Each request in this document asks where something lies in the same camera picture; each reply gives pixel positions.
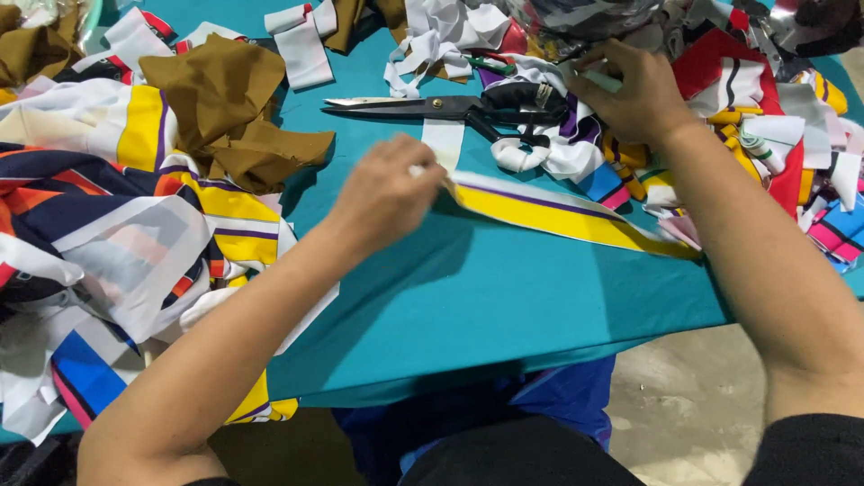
teal tablecloth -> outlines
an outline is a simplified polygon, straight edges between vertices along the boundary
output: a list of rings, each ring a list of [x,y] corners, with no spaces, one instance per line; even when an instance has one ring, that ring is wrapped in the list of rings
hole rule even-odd
[[[207,20],[264,37],[264,14],[296,3],[146,0],[135,5],[160,16],[180,36]],[[388,96],[382,74],[394,47],[382,29],[348,56],[327,52],[336,81],[288,93],[284,100],[284,129],[337,134],[330,164],[289,181],[283,197],[283,215],[300,236],[324,217],[372,144],[398,131],[420,137],[420,124],[358,121],[318,110],[323,98]],[[839,61],[816,63],[846,93],[848,116],[864,123],[864,106]],[[477,79],[467,85],[433,79],[420,88],[423,96],[479,92]],[[459,168],[574,190],[540,170],[505,174],[489,143],[471,129]],[[273,359],[267,373],[272,399],[302,397],[303,406],[387,403],[492,374],[587,361],[671,332],[734,320],[702,265],[511,227],[441,202],[416,233],[348,274],[339,297]],[[624,206],[623,212],[645,227],[654,224],[638,207]],[[864,271],[846,280],[864,296]],[[55,431],[75,429],[67,415]],[[14,440],[0,432],[0,442]]]

black scissors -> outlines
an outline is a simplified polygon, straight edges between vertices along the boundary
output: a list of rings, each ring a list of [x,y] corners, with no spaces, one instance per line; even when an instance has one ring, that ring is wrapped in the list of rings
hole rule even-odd
[[[558,125],[567,115],[567,101],[552,86],[515,82],[496,86],[476,96],[435,96],[424,99],[340,98],[325,99],[333,106],[322,112],[358,118],[463,120],[480,135],[495,142],[517,138],[532,147],[549,147],[549,137],[533,135],[534,125]],[[540,112],[520,112],[523,105]],[[525,133],[502,134],[492,125],[528,125]]]

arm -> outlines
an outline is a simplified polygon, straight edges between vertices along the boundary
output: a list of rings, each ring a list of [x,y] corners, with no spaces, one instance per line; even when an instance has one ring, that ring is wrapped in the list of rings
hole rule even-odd
[[[415,178],[411,165],[426,171]],[[206,441],[285,336],[360,261],[419,226],[446,171],[408,136],[360,160],[327,218],[156,359],[93,422],[79,484],[179,486],[224,476]]]
[[[612,95],[583,77],[571,89],[611,129],[668,162],[724,295],[762,358],[766,421],[809,412],[864,417],[864,318],[842,278],[795,221],[695,119],[669,62],[613,41],[624,84]]]

hand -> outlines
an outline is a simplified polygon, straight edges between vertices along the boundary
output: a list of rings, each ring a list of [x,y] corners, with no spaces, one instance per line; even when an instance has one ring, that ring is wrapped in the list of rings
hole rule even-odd
[[[617,93],[606,91],[584,76],[573,77],[568,88],[597,112],[616,137],[655,148],[674,132],[699,124],[681,98],[664,55],[612,39],[585,54],[575,68],[585,69],[604,58],[604,70],[623,76],[623,86]]]
[[[425,171],[413,176],[413,165]],[[420,226],[446,175],[432,149],[408,135],[378,142],[354,167],[321,224],[365,258]]]

scissor blade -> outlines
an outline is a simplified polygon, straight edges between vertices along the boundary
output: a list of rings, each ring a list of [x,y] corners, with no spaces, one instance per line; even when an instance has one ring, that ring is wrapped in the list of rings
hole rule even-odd
[[[426,99],[400,99],[380,103],[328,106],[322,112],[362,118],[432,118],[461,120],[472,107],[481,108],[476,96],[439,96]]]
[[[324,102],[334,106],[365,105],[366,103],[390,103],[405,101],[405,98],[328,98]]]

